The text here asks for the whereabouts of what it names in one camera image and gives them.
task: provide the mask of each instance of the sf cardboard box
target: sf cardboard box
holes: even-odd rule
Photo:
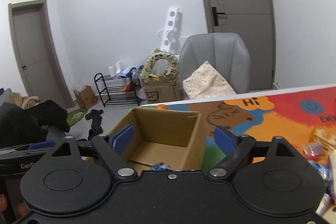
[[[134,136],[121,157],[138,174],[159,162],[172,170],[201,169],[205,135],[199,112],[136,107],[109,134],[128,124]]]
[[[172,75],[143,79],[142,87],[149,104],[181,100],[178,78]]]
[[[89,109],[97,104],[97,98],[93,93],[92,88],[87,85],[80,92],[75,92],[78,105],[83,109]]]

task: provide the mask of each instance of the rack shelf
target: rack shelf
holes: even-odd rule
[[[113,106],[113,105],[140,105],[140,103],[143,101],[141,98],[137,96],[137,91],[140,90],[141,85],[139,79],[133,79],[132,78],[132,71],[136,70],[136,68],[131,68],[130,70],[130,82],[132,83],[132,90],[129,93],[126,93],[125,91],[121,90],[122,85],[119,86],[107,86],[106,82],[116,79],[123,79],[123,77],[112,77],[110,75],[103,75],[102,73],[97,73],[94,76],[94,82],[96,84],[99,97],[101,99],[101,102],[103,106]],[[101,90],[98,87],[98,82],[103,82],[104,88]],[[115,95],[125,95],[122,97],[115,97]],[[102,96],[107,96],[108,99],[104,100]]]

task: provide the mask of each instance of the door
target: door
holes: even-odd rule
[[[244,40],[251,56],[250,90],[272,88],[274,24],[271,0],[204,0],[204,5],[209,32],[234,32]]]
[[[53,100],[66,108],[66,102],[60,91],[60,83],[52,68],[48,51],[49,32],[46,30],[46,18],[41,5],[12,12],[12,31],[16,44],[16,58],[22,67],[26,91],[29,96],[38,96],[40,100]]]

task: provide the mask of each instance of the black door handle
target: black door handle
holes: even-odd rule
[[[212,8],[212,15],[213,15],[213,23],[215,26],[219,26],[218,25],[218,17],[217,15],[226,15],[226,13],[217,13],[217,7],[211,7]]]

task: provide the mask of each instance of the green floor rug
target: green floor rug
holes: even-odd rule
[[[77,122],[83,119],[84,115],[86,114],[87,110],[80,108],[73,110],[68,113],[67,122],[70,127],[74,126]]]

